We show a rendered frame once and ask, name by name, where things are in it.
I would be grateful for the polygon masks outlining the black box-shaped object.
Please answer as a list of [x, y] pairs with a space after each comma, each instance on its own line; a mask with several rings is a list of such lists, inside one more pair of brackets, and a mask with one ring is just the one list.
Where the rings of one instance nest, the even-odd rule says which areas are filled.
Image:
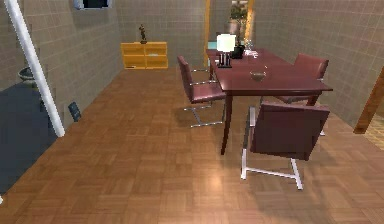
[[245, 50], [244, 45], [235, 46], [234, 50], [231, 52], [231, 58], [232, 59], [242, 59], [244, 50]]

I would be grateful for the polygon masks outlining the dark red metal-framed chair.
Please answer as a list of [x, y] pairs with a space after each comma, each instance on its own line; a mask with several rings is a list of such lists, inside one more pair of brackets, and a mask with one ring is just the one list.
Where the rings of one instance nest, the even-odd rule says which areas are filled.
[[[328, 59], [299, 53], [293, 66], [303, 70], [306, 75], [310, 75], [316, 79], [322, 80], [328, 64]], [[277, 96], [277, 99], [286, 104], [292, 104], [299, 101], [307, 101], [307, 106], [314, 106], [318, 98], [319, 96]]]
[[224, 111], [222, 112], [220, 121], [203, 123], [196, 112], [197, 109], [210, 108], [213, 101], [225, 99], [226, 94], [222, 91], [220, 84], [213, 78], [210, 78], [207, 81], [194, 82], [192, 73], [198, 70], [191, 70], [188, 62], [183, 56], [178, 56], [177, 61], [180, 68], [184, 91], [189, 102], [191, 104], [204, 103], [204, 106], [184, 108], [184, 111], [191, 111], [197, 120], [197, 124], [191, 125], [191, 128], [222, 124], [225, 117], [224, 111], [226, 110], [226, 106], [223, 106]]
[[[256, 172], [293, 179], [298, 190], [303, 183], [297, 160], [308, 161], [330, 110], [326, 106], [303, 106], [263, 102], [248, 109], [241, 154], [240, 178]], [[263, 170], [247, 165], [247, 152], [288, 158], [292, 174]]]

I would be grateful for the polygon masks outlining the grey round pot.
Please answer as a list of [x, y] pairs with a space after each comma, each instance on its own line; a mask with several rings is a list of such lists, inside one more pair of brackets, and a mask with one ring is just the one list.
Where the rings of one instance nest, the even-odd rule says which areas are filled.
[[35, 79], [33, 77], [33, 73], [29, 67], [25, 67], [25, 68], [21, 69], [18, 72], [18, 76], [23, 82], [33, 83], [35, 81]]

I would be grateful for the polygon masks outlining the white shade table lamp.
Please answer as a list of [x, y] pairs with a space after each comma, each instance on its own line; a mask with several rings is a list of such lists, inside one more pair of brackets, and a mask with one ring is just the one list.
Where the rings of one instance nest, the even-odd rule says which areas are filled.
[[220, 53], [219, 68], [230, 68], [230, 53], [234, 50], [236, 36], [220, 34], [217, 36], [217, 51]]

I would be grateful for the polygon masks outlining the yellow door frame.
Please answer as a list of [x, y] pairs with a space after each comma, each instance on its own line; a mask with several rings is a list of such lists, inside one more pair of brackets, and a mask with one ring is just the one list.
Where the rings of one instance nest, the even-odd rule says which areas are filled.
[[210, 31], [210, 5], [211, 5], [211, 0], [205, 0], [205, 14], [204, 14], [204, 50], [203, 50], [204, 66], [205, 66], [205, 67], [208, 66], [207, 49], [208, 49], [209, 31]]

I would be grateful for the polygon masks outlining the white door frame post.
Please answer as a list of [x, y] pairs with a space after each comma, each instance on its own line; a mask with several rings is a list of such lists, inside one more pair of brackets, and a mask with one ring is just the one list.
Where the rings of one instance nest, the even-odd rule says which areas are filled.
[[28, 62], [28, 66], [32, 71], [34, 80], [38, 87], [41, 98], [44, 102], [44, 106], [49, 115], [55, 134], [58, 137], [63, 137], [65, 135], [65, 129], [59, 116], [54, 99], [52, 97], [50, 88], [46, 81], [31, 36], [28, 32], [28, 28], [22, 15], [20, 6], [17, 0], [4, 0], [4, 4], [11, 19], [12, 25], [15, 29], [19, 43], [24, 52], [25, 58]]

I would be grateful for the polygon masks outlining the dark red dining table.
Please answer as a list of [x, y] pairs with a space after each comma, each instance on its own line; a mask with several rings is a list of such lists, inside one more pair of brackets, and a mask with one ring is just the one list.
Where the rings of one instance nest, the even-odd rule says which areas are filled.
[[[225, 154], [230, 132], [232, 102], [236, 96], [319, 96], [323, 91], [332, 88], [322, 81], [305, 75], [304, 71], [292, 66], [280, 57], [265, 50], [258, 49], [256, 58], [244, 56], [233, 60], [231, 68], [219, 68], [215, 60], [218, 51], [207, 50], [210, 59], [210, 73], [215, 73], [222, 91], [226, 94], [225, 128], [221, 146], [221, 154]], [[262, 81], [251, 78], [250, 72], [265, 72]]]

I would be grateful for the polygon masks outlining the green house plant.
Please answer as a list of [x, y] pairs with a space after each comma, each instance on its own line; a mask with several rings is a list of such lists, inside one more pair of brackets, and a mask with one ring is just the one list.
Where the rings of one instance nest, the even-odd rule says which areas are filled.
[[236, 0], [231, 4], [230, 19], [236, 22], [237, 44], [244, 40], [248, 16], [248, 1]]

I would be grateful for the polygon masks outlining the small dark blue box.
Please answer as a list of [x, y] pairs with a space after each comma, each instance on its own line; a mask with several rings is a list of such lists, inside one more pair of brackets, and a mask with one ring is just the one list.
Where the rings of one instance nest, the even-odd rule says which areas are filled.
[[78, 122], [81, 118], [81, 112], [75, 102], [72, 102], [68, 106], [69, 112], [75, 122]]

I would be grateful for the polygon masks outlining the yellow open shelf unit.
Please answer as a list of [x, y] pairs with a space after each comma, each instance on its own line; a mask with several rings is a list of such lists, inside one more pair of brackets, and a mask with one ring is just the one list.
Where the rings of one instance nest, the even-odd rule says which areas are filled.
[[166, 42], [130, 42], [120, 44], [125, 69], [167, 69]]

